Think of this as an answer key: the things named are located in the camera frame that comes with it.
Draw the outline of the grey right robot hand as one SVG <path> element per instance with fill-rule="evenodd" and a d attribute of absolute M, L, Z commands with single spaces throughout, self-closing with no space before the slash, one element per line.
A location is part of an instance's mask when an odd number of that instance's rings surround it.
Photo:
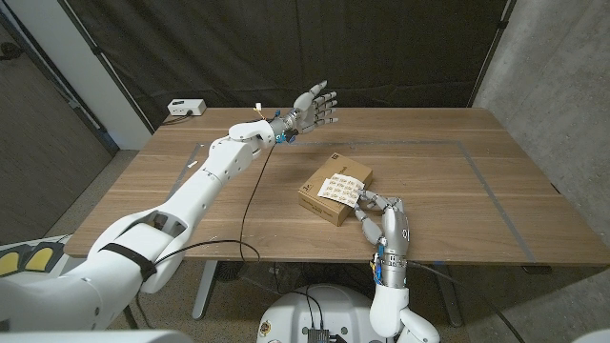
<path fill-rule="evenodd" d="M 406 254 L 410 230 L 402 199 L 387 198 L 364 190 L 359 190 L 357 194 L 368 209 L 379 207 L 383 211 L 380 227 L 358 204 L 354 207 L 365 237 L 376 246 L 373 258 L 375 282 L 394 289 L 406 288 Z"/>

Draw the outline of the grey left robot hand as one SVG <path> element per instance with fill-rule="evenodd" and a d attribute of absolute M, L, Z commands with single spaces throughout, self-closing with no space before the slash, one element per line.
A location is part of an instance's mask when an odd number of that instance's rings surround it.
<path fill-rule="evenodd" d="M 276 143 L 292 143 L 300 134 L 306 134 L 314 129 L 334 124 L 336 92 L 331 91 L 320 95 L 328 81 L 324 80 L 312 86 L 308 91 L 297 97 L 290 111 L 270 121 Z"/>

